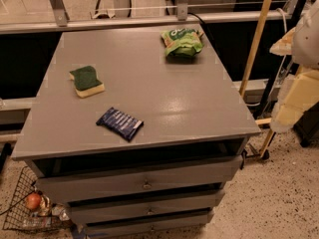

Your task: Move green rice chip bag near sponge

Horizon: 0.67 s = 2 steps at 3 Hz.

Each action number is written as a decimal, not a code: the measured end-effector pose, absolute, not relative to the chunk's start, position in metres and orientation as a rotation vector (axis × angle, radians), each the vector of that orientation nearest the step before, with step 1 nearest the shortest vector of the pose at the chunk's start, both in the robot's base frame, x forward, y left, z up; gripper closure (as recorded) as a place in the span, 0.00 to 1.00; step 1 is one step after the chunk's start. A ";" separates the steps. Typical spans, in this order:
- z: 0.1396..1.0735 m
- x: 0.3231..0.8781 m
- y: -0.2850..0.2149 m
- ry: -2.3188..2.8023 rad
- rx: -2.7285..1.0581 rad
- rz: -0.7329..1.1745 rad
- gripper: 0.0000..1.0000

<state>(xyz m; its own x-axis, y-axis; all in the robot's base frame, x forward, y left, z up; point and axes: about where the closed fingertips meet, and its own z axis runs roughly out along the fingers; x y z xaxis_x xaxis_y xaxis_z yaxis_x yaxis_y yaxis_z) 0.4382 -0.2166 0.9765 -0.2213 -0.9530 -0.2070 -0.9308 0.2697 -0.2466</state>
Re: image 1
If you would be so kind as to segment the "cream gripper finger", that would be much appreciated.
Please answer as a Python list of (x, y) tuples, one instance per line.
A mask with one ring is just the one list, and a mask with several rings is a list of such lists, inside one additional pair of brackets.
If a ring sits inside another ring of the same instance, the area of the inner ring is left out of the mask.
[(287, 132), (318, 102), (319, 70), (301, 68), (296, 76), (288, 75), (272, 110), (270, 128), (277, 133)]

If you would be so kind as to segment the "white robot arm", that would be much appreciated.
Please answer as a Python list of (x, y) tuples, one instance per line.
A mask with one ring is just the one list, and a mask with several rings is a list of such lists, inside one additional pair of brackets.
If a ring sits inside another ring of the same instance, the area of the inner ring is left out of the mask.
[(270, 52), (291, 55), (299, 66), (295, 75), (289, 74), (283, 81), (271, 115), (271, 129), (286, 132), (319, 102), (319, 0)]

